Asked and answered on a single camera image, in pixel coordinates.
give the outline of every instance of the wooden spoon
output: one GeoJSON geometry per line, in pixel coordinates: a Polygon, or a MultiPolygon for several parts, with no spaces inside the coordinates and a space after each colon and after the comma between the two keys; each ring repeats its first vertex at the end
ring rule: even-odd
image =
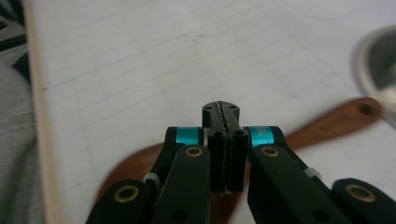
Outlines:
{"type": "MultiPolygon", "coordinates": [[[[381,117],[381,105],[372,98],[360,98],[336,107],[331,112],[290,134],[286,141],[293,150],[311,146],[348,133],[361,130],[381,117]]],[[[148,173],[156,161],[163,144],[137,151],[126,158],[108,175],[99,189],[96,201],[114,183],[122,179],[140,179],[148,173]]],[[[249,181],[250,164],[247,165],[246,183],[249,181]]],[[[211,193],[210,223],[227,223],[243,192],[229,195],[211,193]]]]}

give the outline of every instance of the blue tape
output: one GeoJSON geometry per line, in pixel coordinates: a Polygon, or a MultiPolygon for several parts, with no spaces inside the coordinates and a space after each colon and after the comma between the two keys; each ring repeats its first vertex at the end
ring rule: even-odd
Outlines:
{"type": "Polygon", "coordinates": [[[268,126],[249,126],[252,147],[275,142],[271,128],[268,126]]]}
{"type": "Polygon", "coordinates": [[[198,127],[177,127],[176,143],[198,145],[198,127]]]}

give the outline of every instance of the gray fabric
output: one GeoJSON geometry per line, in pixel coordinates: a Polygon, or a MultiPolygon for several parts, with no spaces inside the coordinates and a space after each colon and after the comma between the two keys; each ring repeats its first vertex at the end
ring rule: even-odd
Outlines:
{"type": "Polygon", "coordinates": [[[0,223],[44,223],[32,94],[0,62],[0,223]]]}

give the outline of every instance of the white table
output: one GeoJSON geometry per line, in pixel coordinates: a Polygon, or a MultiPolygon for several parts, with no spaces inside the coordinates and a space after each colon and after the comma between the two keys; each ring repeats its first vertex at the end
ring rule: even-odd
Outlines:
{"type": "MultiPolygon", "coordinates": [[[[201,107],[289,133],[361,96],[358,41],[396,23],[396,2],[26,1],[49,223],[83,223],[112,167],[199,126],[201,107]]],[[[356,177],[396,199],[396,132],[384,120],[298,151],[331,186],[356,177]]],[[[233,223],[252,223],[246,203],[233,223]]]]}

